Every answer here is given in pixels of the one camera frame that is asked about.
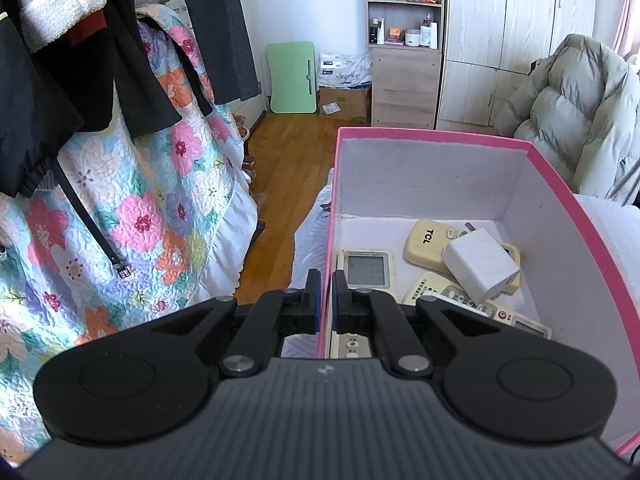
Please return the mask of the green folding table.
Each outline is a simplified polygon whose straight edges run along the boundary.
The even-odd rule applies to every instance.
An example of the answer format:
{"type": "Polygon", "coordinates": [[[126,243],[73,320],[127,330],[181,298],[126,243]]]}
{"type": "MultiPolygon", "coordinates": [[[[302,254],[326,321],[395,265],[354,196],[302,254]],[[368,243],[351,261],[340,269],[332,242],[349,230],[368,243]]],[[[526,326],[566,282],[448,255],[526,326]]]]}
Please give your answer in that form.
{"type": "Polygon", "coordinates": [[[316,54],[310,41],[268,44],[270,110],[274,114],[314,114],[317,110],[316,54]]]}

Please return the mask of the grey puffer jacket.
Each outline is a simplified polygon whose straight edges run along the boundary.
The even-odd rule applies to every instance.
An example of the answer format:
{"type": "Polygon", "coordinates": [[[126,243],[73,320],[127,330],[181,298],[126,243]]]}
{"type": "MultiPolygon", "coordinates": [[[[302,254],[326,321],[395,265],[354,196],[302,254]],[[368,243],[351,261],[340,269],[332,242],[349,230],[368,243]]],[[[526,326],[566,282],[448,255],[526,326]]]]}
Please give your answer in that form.
{"type": "Polygon", "coordinates": [[[631,204],[639,196],[639,67],[570,34],[506,100],[496,133],[535,145],[573,192],[631,204]]]}

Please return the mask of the cream long remote control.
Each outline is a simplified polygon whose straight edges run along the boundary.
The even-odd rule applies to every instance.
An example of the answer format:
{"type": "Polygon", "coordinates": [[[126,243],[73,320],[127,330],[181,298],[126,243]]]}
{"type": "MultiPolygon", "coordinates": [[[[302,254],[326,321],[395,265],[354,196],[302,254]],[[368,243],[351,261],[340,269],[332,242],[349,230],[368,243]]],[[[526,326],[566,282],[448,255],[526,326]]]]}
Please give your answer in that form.
{"type": "Polygon", "coordinates": [[[449,278],[445,278],[443,275],[433,271],[424,272],[413,284],[412,289],[405,294],[402,302],[414,306],[416,300],[426,295],[444,297],[454,304],[477,310],[494,321],[520,328],[546,339],[552,338],[552,329],[548,326],[542,325],[524,314],[501,307],[495,301],[487,300],[484,304],[474,304],[457,282],[451,281],[449,278]]]}

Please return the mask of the floral quilt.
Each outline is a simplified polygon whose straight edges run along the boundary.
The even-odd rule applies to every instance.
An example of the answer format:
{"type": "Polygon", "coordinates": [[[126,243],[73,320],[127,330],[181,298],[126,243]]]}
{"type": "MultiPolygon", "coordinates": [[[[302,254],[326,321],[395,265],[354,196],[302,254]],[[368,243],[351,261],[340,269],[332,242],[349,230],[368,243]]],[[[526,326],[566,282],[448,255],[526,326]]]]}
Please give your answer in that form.
{"type": "Polygon", "coordinates": [[[215,102],[192,30],[168,6],[137,10],[151,70],[178,122],[133,136],[79,133],[58,160],[128,269],[119,276],[58,185],[1,201],[1,455],[24,462],[48,440],[32,398],[62,351],[238,287],[257,223],[244,140],[215,102]]]}

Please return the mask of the white cube charger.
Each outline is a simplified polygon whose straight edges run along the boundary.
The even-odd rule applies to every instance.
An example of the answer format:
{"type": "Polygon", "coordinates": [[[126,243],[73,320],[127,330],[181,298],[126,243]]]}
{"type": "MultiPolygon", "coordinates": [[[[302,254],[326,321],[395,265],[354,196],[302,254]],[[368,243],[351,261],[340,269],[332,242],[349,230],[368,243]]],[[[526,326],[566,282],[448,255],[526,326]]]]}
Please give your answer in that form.
{"type": "Polygon", "coordinates": [[[442,252],[442,262],[474,304],[502,294],[521,271],[506,248],[485,229],[452,240],[442,252]]]}

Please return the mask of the cream TCL remote control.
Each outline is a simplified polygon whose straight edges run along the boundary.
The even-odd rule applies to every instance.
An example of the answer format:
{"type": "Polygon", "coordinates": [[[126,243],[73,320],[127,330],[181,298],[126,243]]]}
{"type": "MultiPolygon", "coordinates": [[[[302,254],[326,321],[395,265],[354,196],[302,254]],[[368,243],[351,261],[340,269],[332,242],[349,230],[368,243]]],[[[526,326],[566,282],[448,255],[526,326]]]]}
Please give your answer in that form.
{"type": "MultiPolygon", "coordinates": [[[[413,226],[407,238],[404,258],[408,263],[420,266],[420,268],[426,270],[444,274],[457,282],[442,262],[442,252],[452,240],[475,230],[470,230],[469,228],[458,229],[449,224],[431,219],[419,220],[413,226]]],[[[521,267],[520,250],[505,242],[498,241],[498,243],[506,248],[508,254],[521,267]]],[[[520,284],[521,271],[520,274],[506,286],[503,294],[513,295],[514,292],[520,288],[520,284]]]]}

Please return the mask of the light wooden wardrobe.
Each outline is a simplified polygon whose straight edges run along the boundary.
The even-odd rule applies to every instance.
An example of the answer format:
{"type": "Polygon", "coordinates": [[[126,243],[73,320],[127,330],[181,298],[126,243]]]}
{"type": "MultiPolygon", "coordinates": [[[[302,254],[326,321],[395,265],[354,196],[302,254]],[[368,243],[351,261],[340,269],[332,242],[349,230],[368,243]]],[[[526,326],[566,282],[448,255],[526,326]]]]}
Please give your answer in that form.
{"type": "Polygon", "coordinates": [[[534,63],[591,35],[594,14],[596,0],[447,0],[437,127],[491,132],[534,63]]]}

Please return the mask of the black hanging coat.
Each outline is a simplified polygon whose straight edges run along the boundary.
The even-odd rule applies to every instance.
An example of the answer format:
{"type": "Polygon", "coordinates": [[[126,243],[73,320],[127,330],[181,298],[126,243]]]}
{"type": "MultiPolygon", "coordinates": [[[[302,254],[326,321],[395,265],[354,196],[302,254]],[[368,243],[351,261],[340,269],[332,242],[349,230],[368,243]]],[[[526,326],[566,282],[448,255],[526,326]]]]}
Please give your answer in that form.
{"type": "MultiPolygon", "coordinates": [[[[186,0],[216,102],[258,96],[241,0],[186,0]]],[[[31,196],[119,100],[132,136],[179,116],[151,72],[134,0],[1,0],[1,191],[31,196]]]]}

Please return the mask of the pink cardboard box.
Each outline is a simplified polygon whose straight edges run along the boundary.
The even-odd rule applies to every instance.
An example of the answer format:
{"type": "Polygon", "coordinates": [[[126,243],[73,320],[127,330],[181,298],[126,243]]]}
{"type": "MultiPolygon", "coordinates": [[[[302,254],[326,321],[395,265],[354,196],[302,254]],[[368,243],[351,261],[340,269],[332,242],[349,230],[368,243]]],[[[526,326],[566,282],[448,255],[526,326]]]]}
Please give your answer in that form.
{"type": "Polygon", "coordinates": [[[397,300],[436,295],[592,354],[617,402],[603,440],[639,443],[639,227],[628,206],[573,193],[538,148],[476,133],[341,128],[328,232],[329,271],[380,260],[397,300]]]}

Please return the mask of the wooden shelf cabinet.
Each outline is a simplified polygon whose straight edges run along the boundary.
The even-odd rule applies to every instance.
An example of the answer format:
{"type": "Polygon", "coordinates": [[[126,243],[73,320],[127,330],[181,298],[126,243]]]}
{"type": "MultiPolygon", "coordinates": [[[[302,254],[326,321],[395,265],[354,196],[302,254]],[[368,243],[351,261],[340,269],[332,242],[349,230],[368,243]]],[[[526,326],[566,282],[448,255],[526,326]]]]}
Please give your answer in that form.
{"type": "Polygon", "coordinates": [[[442,82],[446,0],[366,0],[371,124],[433,129],[442,82]]]}

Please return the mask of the cardboard box on floor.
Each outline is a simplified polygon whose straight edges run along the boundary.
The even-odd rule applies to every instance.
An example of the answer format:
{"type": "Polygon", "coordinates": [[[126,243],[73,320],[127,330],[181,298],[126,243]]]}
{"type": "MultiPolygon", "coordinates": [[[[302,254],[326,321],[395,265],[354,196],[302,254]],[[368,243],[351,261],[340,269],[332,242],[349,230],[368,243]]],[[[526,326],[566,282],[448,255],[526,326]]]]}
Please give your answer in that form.
{"type": "Polygon", "coordinates": [[[322,117],[346,122],[370,122],[370,87],[326,88],[318,92],[318,110],[322,117]]]}

